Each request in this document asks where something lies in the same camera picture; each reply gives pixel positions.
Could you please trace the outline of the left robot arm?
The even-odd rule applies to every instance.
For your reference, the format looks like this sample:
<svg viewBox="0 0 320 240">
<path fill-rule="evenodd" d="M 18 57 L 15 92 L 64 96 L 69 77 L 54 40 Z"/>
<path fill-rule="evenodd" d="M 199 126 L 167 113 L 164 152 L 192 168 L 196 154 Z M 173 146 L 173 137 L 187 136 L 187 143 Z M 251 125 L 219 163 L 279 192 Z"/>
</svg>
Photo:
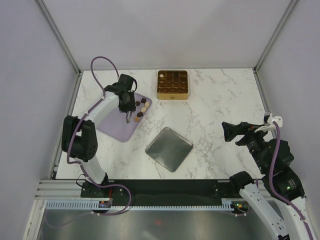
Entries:
<svg viewBox="0 0 320 240">
<path fill-rule="evenodd" d="M 97 101 L 80 116 L 68 115 L 63 121 L 61 149 L 67 153 L 67 163 L 79 165 L 88 182 L 92 183 L 92 192 L 105 197 L 110 190 L 107 173 L 102 169 L 96 156 L 98 150 L 97 126 L 113 110 L 125 113 L 125 122 L 130 123 L 136 111 L 135 90 L 137 81 L 121 74 L 118 81 L 102 88 Z"/>
</svg>

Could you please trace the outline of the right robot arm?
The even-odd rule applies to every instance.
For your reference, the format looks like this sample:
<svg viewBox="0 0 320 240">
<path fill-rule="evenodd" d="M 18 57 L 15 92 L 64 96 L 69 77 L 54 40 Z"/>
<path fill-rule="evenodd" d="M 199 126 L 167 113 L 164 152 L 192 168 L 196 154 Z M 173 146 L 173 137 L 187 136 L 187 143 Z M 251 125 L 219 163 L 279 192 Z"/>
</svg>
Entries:
<svg viewBox="0 0 320 240">
<path fill-rule="evenodd" d="M 315 240 L 317 238 L 306 207 L 306 195 L 298 175 L 291 169 L 294 160 L 289 143 L 281 139 L 281 116 L 267 115 L 263 124 L 222 122 L 224 140 L 235 137 L 237 146 L 247 147 L 262 182 L 281 214 L 262 196 L 256 181 L 246 171 L 232 175 L 228 191 L 242 197 L 267 228 L 274 240 Z"/>
</svg>

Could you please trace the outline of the metal tongs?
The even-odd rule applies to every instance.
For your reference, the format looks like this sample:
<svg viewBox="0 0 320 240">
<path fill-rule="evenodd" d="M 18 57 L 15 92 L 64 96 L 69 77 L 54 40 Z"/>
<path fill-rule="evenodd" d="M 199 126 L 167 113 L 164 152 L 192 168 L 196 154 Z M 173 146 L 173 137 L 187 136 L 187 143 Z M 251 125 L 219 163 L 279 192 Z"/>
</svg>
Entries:
<svg viewBox="0 0 320 240">
<path fill-rule="evenodd" d="M 126 112 L 125 122 L 126 122 L 127 124 L 129 124 L 129 123 L 131 122 L 132 114 L 133 114 L 132 111 Z"/>
</svg>

